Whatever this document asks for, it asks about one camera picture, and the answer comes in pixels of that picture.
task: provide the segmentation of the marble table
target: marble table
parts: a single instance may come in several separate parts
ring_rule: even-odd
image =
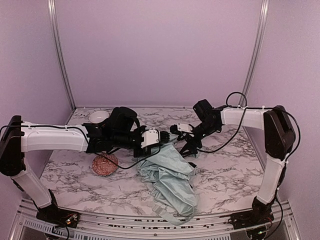
[[[173,124],[196,126],[200,121],[192,108],[133,108],[142,125],[169,131]],[[78,108],[69,125],[89,122],[89,115],[110,108]],[[203,141],[208,150],[225,143],[235,132],[234,127],[223,126]],[[185,143],[178,142],[179,150]],[[119,150],[115,153],[119,164],[131,165],[133,153]],[[153,186],[143,182],[137,168],[118,169],[103,177],[92,170],[94,154],[56,150],[48,161],[41,181],[51,189],[58,205],[80,211],[127,216],[155,216],[155,204],[150,195]],[[198,197],[197,215],[237,211],[250,208],[263,178],[263,170],[247,135],[241,129],[226,147],[216,153],[200,153],[197,158],[186,157],[197,165],[196,175],[190,180]]]

